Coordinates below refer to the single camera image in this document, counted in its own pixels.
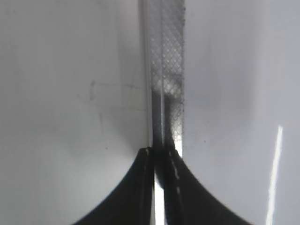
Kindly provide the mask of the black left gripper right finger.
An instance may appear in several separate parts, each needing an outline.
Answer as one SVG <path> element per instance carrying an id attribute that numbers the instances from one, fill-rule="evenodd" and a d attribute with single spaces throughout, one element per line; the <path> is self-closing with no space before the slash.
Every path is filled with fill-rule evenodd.
<path id="1" fill-rule="evenodd" d="M 154 140 L 156 173 L 164 190 L 169 225 L 247 225 L 191 173 L 173 143 Z"/>

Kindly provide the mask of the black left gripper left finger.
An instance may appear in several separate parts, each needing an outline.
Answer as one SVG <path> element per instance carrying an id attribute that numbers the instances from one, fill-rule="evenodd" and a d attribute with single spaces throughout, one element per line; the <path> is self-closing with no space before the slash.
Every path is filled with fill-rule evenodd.
<path id="1" fill-rule="evenodd" d="M 117 187 L 77 225 L 149 225 L 154 186 L 151 147 L 138 154 Z"/>

